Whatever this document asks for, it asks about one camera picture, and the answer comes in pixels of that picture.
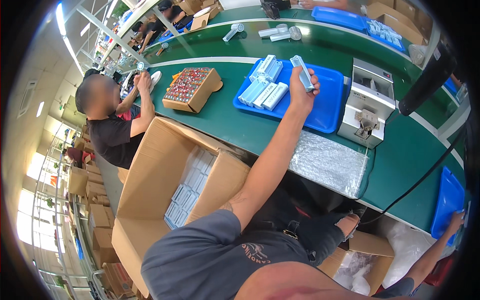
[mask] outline white plate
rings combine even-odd
[[[197,17],[200,17],[204,14],[206,14],[207,12],[209,12],[212,8],[211,7],[205,7],[204,9],[202,9],[201,11],[197,12],[196,14],[193,15],[194,18],[197,18]]]
[[[162,72],[157,71],[157,72],[153,73],[153,75],[152,75],[152,86],[150,87],[150,93],[152,93],[153,88],[155,87],[156,83],[160,80],[161,77],[162,77]]]

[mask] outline green workbench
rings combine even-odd
[[[282,13],[293,16],[294,11],[299,12],[296,18],[307,12],[290,10]],[[406,94],[411,83],[421,73],[421,70],[405,57],[362,35],[313,22],[312,24],[285,20],[279,22],[268,19],[244,21],[244,33],[236,34],[229,42],[224,42],[222,37],[230,30],[231,21],[244,19],[244,16],[265,18],[258,13],[257,7],[220,12],[207,28],[168,41],[171,49],[164,51],[160,56],[155,55],[159,45],[145,51],[149,63],[161,64],[152,67],[150,72],[161,70],[163,73],[162,79],[151,94],[157,113],[259,155],[267,146],[280,120],[239,110],[232,105],[235,94],[255,61],[251,58],[264,58],[268,54],[275,54],[278,59],[288,60],[294,55],[300,55],[306,63],[338,70],[347,77],[351,77],[352,59],[359,58],[393,74],[396,99],[401,99]],[[309,14],[303,17],[312,19]],[[289,27],[292,25],[300,27],[302,40],[288,39],[272,43],[269,39],[259,38],[258,30],[271,28],[279,23],[287,23]],[[164,108],[162,104],[163,95],[171,83],[171,76],[185,67],[213,67],[224,83],[218,92],[212,93],[198,114]],[[416,112],[438,128],[455,108],[452,109],[450,97],[439,90]],[[325,134],[304,129],[365,153],[365,147],[335,133]],[[386,126],[385,141],[376,148],[375,166],[361,200],[370,207],[385,209],[410,188],[444,151],[445,146],[425,127],[411,117],[398,116]],[[449,155],[432,175],[390,209],[389,213],[397,219],[430,232],[443,165],[449,167],[462,185],[465,184],[462,167],[452,155]],[[369,160],[366,174],[371,169],[372,159]],[[366,177],[363,178],[361,191],[365,188]]]

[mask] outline black cable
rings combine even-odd
[[[365,192],[367,191],[368,184],[370,183],[370,176],[372,175],[373,167],[375,166],[375,158],[376,158],[376,157],[377,157],[377,148],[375,147],[375,148],[373,149],[372,168],[370,169],[370,173],[368,173],[367,184],[365,185],[365,188],[363,189],[362,194],[361,194],[357,199],[354,199],[355,201],[360,200],[360,198],[363,197],[363,196],[365,195]]]
[[[360,222],[360,224],[368,224],[368,223],[371,223],[371,222],[374,222],[374,221],[378,220],[390,208],[392,208],[392,206],[397,204],[400,200],[402,200],[405,196],[407,196],[411,191],[413,191],[418,185],[420,185],[439,166],[439,164],[441,164],[441,162],[450,154],[450,152],[452,152],[454,146],[456,145],[456,143],[458,143],[458,141],[460,141],[460,138],[463,137],[464,134],[465,134],[465,125],[462,125],[462,127],[460,129],[460,132],[458,133],[458,135],[456,136],[454,141],[451,143],[450,147],[448,147],[448,149],[445,151],[445,153],[443,153],[443,155],[437,160],[436,163],[433,164],[433,166],[427,171],[427,173],[425,173],[425,175],[422,176],[422,178],[420,178],[414,185],[412,185],[412,187],[409,188],[408,191],[403,193],[403,195],[401,195],[395,201],[393,201],[384,211],[382,211],[382,213],[378,217],[376,217],[376,218],[374,218],[370,221]]]

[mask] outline hand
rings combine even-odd
[[[301,66],[292,69],[292,75],[290,76],[290,106],[303,110],[306,113],[305,116],[308,116],[313,108],[313,99],[320,92],[320,83],[313,70],[308,69],[308,72],[312,75],[311,83],[315,89],[307,93],[305,86],[300,81],[301,72],[303,72]]]
[[[316,6],[314,0],[299,0],[299,4],[301,7],[308,10],[313,9]]]
[[[140,92],[149,92],[150,86],[152,85],[152,78],[150,77],[150,73],[145,71],[140,74],[140,80],[138,81],[137,88]]]
[[[138,88],[138,82],[140,81],[140,74],[135,75],[133,78],[133,84]]]
[[[448,237],[453,236],[458,231],[460,226],[465,221],[463,219],[464,215],[465,215],[465,212],[461,212],[459,214],[457,212],[452,213],[452,219],[450,220],[450,224],[448,225],[448,228],[445,231],[445,234],[448,234]]]

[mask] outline ripped jeans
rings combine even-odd
[[[291,202],[287,192],[278,187],[253,216],[244,232],[250,230],[282,232],[286,229],[287,232],[298,237],[298,241],[305,248],[310,262],[316,267],[332,254],[341,242],[352,236],[355,229],[349,234],[344,234],[336,226],[341,219],[350,214],[351,212],[331,212],[323,216],[309,218],[300,213]]]

